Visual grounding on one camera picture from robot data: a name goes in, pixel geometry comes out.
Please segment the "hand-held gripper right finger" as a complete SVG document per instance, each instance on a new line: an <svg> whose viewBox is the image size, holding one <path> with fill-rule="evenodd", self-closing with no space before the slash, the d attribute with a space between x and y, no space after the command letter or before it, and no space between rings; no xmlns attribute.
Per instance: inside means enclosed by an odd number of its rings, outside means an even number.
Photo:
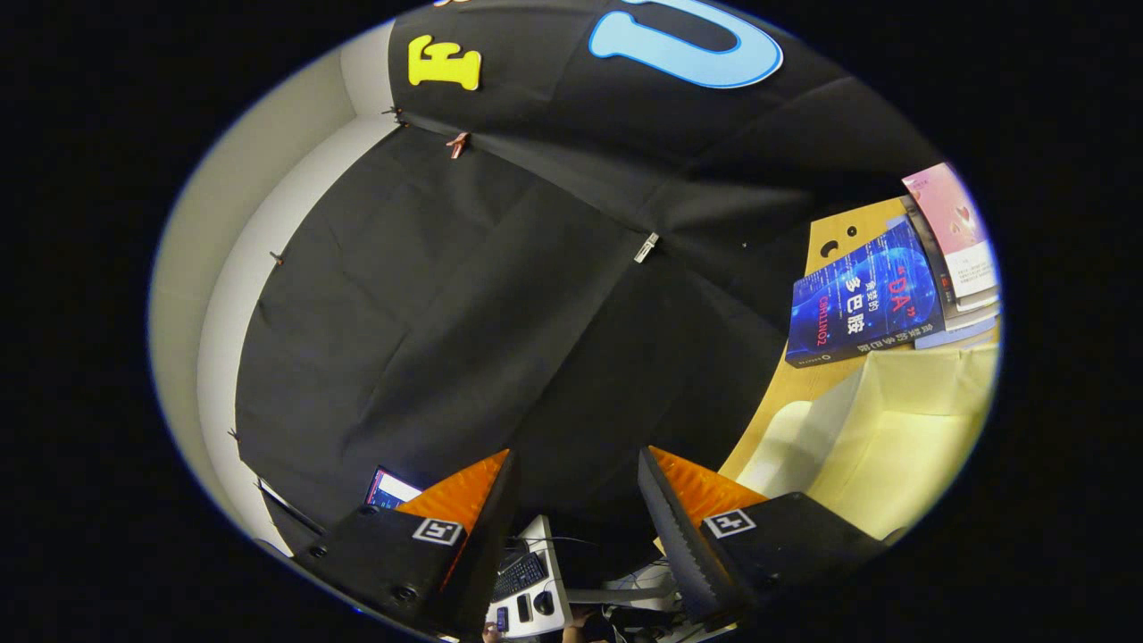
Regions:
<svg viewBox="0 0 1143 643"><path fill-rule="evenodd" d="M765 497L658 447L640 449L638 484L686 614L708 628L812 596L889 549L808 495Z"/></svg>

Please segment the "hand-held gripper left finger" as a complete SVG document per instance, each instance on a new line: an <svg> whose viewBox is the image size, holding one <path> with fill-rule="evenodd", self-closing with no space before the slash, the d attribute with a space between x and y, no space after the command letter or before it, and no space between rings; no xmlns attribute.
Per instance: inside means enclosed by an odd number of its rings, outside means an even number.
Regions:
<svg viewBox="0 0 1143 643"><path fill-rule="evenodd" d="M354 606L424 638L478 638L518 508L513 449L395 508L360 505L294 557Z"/></svg>

